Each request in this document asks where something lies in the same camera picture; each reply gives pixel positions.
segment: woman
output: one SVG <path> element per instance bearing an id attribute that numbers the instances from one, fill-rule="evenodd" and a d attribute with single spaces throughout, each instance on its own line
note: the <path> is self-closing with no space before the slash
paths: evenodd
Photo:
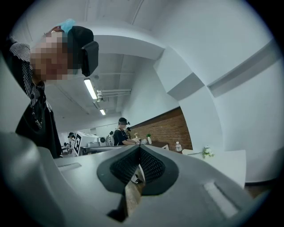
<path id="1" fill-rule="evenodd" d="M 128 139 L 131 139 L 131 135 L 130 135 L 131 130 L 129 127 L 126 128 L 125 132 L 126 132 Z"/>
<path id="2" fill-rule="evenodd" d="M 124 117 L 121 117 L 118 120 L 118 128 L 114 132 L 114 145 L 115 146 L 136 144 L 136 141 L 129 139 L 126 132 L 124 131 L 124 129 L 126 128 L 126 125 L 129 125 L 129 122 Z"/>
<path id="3" fill-rule="evenodd" d="M 70 138 L 70 145 L 69 145 L 69 149 L 68 149 L 68 153 L 72 154 L 73 150 L 74 150 L 74 145 L 75 145 L 75 134 L 74 133 L 69 133 L 68 138 Z"/>

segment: blue face mask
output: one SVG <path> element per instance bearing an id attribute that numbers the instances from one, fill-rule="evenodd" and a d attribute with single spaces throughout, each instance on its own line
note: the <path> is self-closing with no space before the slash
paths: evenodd
<path id="1" fill-rule="evenodd" d="M 61 29 L 64 31 L 64 33 L 67 35 L 68 32 L 71 30 L 71 28 L 73 27 L 73 25 L 76 22 L 73 19 L 67 19 L 59 24 L 57 24 L 56 26 L 61 26 Z"/>

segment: plastic bottle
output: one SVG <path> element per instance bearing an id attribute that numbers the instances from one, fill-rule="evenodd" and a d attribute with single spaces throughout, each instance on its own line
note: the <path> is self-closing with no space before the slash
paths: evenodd
<path id="1" fill-rule="evenodd" d="M 181 148 L 181 145 L 179 144 L 179 142 L 177 141 L 176 142 L 176 151 L 177 152 L 181 152 L 182 148 Z"/>

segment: brick wall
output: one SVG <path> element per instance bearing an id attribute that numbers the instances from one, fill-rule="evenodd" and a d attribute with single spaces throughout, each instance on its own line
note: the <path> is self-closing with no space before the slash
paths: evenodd
<path id="1" fill-rule="evenodd" d="M 145 139 L 151 134 L 152 141 L 167 142 L 169 149 L 175 151 L 176 141 L 183 149 L 192 149 L 190 135 L 180 107 L 131 127 L 131 136 Z"/>

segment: table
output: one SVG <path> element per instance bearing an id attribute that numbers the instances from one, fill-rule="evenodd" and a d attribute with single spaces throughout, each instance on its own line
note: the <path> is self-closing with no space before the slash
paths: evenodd
<path id="1" fill-rule="evenodd" d="M 182 154 L 195 157 L 207 162 L 221 173 L 237 182 L 242 188 L 245 186 L 246 154 L 245 150 L 224 151 L 214 153 L 214 157 L 203 159 L 202 154 L 193 154 L 193 150 L 183 149 Z"/>

